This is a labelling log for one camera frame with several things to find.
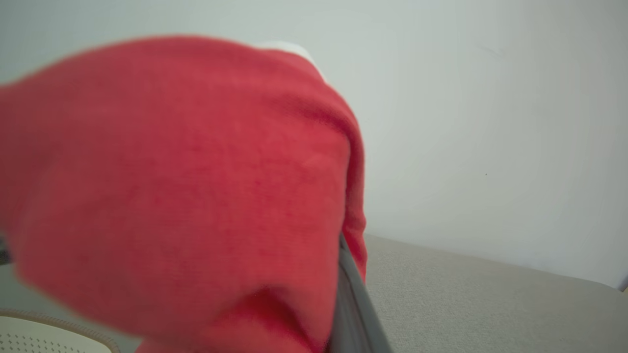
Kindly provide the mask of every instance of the perforated surface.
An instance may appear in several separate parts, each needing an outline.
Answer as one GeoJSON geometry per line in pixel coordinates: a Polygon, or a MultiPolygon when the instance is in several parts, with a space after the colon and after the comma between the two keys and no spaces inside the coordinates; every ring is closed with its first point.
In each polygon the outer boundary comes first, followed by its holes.
{"type": "Polygon", "coordinates": [[[111,353],[74,332],[13,317],[0,317],[0,353],[111,353]]]}

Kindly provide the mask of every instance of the red sleeve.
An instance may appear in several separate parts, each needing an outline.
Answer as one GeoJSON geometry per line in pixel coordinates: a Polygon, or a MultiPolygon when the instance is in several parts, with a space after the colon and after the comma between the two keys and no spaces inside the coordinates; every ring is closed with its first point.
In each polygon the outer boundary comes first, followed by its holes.
{"type": "Polygon", "coordinates": [[[292,54],[164,38],[0,89],[0,228],[20,277],[140,351],[320,352],[338,233],[364,276],[364,157],[292,54]]]}

